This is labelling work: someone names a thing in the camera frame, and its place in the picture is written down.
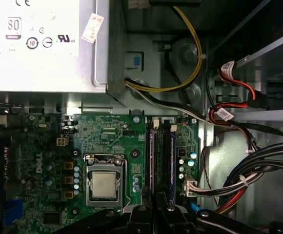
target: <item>cable tie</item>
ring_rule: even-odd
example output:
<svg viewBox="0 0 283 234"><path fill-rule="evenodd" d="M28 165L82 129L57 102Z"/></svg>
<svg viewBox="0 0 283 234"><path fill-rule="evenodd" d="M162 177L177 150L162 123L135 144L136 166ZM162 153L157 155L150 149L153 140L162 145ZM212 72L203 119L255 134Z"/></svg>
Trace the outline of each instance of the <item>cable tie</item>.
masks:
<svg viewBox="0 0 283 234"><path fill-rule="evenodd" d="M198 58L199 58L199 59L206 59L206 54L198 55Z"/></svg>
<svg viewBox="0 0 283 234"><path fill-rule="evenodd" d="M246 150L245 150L245 153L246 153L246 154L251 154L251 153L254 153L254 151L253 151L253 150L246 149Z"/></svg>
<svg viewBox="0 0 283 234"><path fill-rule="evenodd" d="M248 184L248 182L246 181L246 179L243 175L240 175L239 179L242 183L244 183L245 187L249 187L249 184Z"/></svg>

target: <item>power supply label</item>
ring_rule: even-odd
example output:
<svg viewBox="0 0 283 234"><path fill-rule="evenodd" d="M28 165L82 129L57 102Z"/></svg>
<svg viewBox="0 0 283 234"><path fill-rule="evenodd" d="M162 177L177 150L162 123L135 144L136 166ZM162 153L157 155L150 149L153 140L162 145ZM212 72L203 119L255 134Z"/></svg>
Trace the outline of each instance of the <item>power supply label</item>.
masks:
<svg viewBox="0 0 283 234"><path fill-rule="evenodd" d="M0 0L0 54L79 55L79 0Z"/></svg>

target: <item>cpu socket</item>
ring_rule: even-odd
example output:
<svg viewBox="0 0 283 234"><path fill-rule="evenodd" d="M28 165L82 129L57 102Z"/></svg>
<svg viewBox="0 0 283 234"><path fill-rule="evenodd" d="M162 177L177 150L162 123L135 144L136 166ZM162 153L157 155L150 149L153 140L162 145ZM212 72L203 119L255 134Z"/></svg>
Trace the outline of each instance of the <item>cpu socket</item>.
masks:
<svg viewBox="0 0 283 234"><path fill-rule="evenodd" d="M113 155L109 155L108 160L101 160L101 157L95 156L91 155L90 160L85 160L87 162L86 205L121 207L123 203L124 160L115 159Z"/></svg>

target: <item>blue wire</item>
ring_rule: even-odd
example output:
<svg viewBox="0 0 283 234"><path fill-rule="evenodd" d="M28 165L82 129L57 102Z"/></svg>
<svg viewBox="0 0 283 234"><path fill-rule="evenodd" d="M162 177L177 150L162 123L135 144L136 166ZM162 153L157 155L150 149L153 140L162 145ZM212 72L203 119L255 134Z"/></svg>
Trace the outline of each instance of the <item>blue wire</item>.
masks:
<svg viewBox="0 0 283 234"><path fill-rule="evenodd" d="M191 204L191 209L192 209L194 212L197 212L197 211L201 210L200 207L197 206L196 204L194 204L194 203L190 203L190 204Z"/></svg>

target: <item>white wire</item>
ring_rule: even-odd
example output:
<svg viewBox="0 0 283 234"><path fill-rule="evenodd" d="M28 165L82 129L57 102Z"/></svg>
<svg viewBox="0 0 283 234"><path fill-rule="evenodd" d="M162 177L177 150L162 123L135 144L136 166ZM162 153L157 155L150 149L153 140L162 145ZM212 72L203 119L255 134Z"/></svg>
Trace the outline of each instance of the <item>white wire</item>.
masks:
<svg viewBox="0 0 283 234"><path fill-rule="evenodd" d="M257 173L251 174L245 179L245 181L248 182L251 179L255 178L256 176L257 176ZM243 184L244 184L244 182L240 181L236 184L225 187L225 189L234 188L235 186L239 186L239 185L243 185ZM193 191L197 191L197 192L216 192L217 191L217 189L202 189L202 188L194 186L193 184L190 184L190 189L193 190Z"/></svg>
<svg viewBox="0 0 283 234"><path fill-rule="evenodd" d="M198 120L200 120L202 122L214 125L213 123L210 123L207 120L202 119L202 118L196 116L194 113L192 113L192 112L190 112L188 110L184 110L182 108L177 108L177 107L173 107L173 106L165 106L165 105L161 105L161 104L155 103L155 102L149 100L146 96L144 96L139 90L134 89L133 87L131 87L129 84L126 84L126 86L129 87L131 90L135 91L136 93L138 93L143 99L145 99L146 101L148 101L152 105L159 106L161 108L168 109L168 110L177 110L177 111L183 112L183 113L185 113L185 114L187 114L189 116L192 116L193 118L198 119Z"/></svg>

